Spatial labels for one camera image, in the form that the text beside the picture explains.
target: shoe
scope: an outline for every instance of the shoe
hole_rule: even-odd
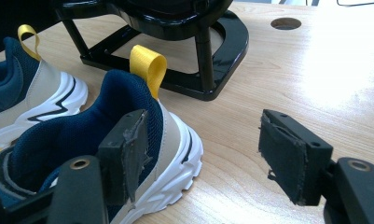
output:
[[[0,150],[33,125],[79,113],[88,97],[80,79],[37,60],[13,38],[4,39],[0,62]]]
[[[159,88],[161,81],[149,81],[156,83],[154,89]],[[151,87],[137,75],[111,70],[90,108],[74,116],[41,122],[26,131],[14,147],[0,152],[3,205],[10,206],[50,188],[62,164],[78,156],[96,155],[117,122],[140,109],[148,114],[145,154],[149,160],[134,177],[138,179],[134,202],[129,199],[108,206],[109,219],[112,223],[132,223],[143,214],[175,203],[199,174],[203,148],[198,135],[153,97],[157,91]]]

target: black cable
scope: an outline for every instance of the black cable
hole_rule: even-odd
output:
[[[341,6],[341,7],[361,7],[361,6],[367,6],[367,5],[374,5],[374,2],[354,4],[354,5],[343,5],[339,3],[339,0],[336,0],[336,2],[338,3],[338,6]]]

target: light wood surface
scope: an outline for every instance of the light wood surface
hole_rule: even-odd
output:
[[[224,90],[202,102],[160,90],[161,102],[201,137],[201,174],[184,197],[137,223],[324,223],[324,202],[293,205],[267,179],[269,166],[257,152],[264,108],[281,111],[334,147],[333,160],[354,157],[374,163],[374,9],[291,7],[233,3],[230,10],[250,35],[247,55]],[[298,19],[296,30],[270,26]],[[122,19],[104,16],[76,22],[89,46],[117,30]],[[39,34],[41,56],[85,80],[91,105],[105,71],[82,64],[61,23]],[[213,34],[214,48],[220,44]],[[33,45],[33,39],[26,41]],[[165,42],[139,36],[133,44],[165,55],[169,67],[197,70],[193,40]]]

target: wooden table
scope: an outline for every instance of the wooden table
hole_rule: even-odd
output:
[[[334,161],[354,157],[374,163],[374,10],[239,2],[230,10],[247,26],[250,44],[218,98],[202,102],[159,92],[162,103],[200,135],[201,174],[178,203],[137,222],[323,223],[324,199],[318,207],[293,205],[267,179],[270,167],[257,149],[260,117],[264,108],[281,111],[331,144]],[[282,17],[302,25],[288,31],[270,26]],[[104,16],[76,24],[92,46],[123,22]],[[88,83],[85,108],[90,106],[105,71],[82,64],[61,23],[40,37],[45,60]],[[217,48],[218,36],[213,40]],[[33,39],[26,43],[32,46]],[[164,54],[171,68],[197,70],[192,39],[164,42],[141,35],[116,54],[127,56],[136,43]]]

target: wood grain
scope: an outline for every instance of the wood grain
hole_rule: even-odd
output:
[[[269,166],[257,152],[260,116],[264,108],[288,114],[331,144],[335,161],[354,157],[374,163],[374,10],[240,2],[230,10],[248,28],[249,50],[218,98],[202,102],[159,92],[168,110],[200,135],[201,174],[178,203],[137,223],[324,223],[325,200],[317,207],[293,205],[267,179]],[[282,17],[302,25],[288,31],[270,26]],[[92,46],[124,23],[103,16],[76,24]],[[88,83],[84,108],[90,106],[105,71],[81,63],[62,24],[40,37],[45,60]],[[218,35],[213,41],[218,48]],[[173,69],[197,69],[192,39],[139,36],[115,54],[127,57],[136,43],[165,55]]]

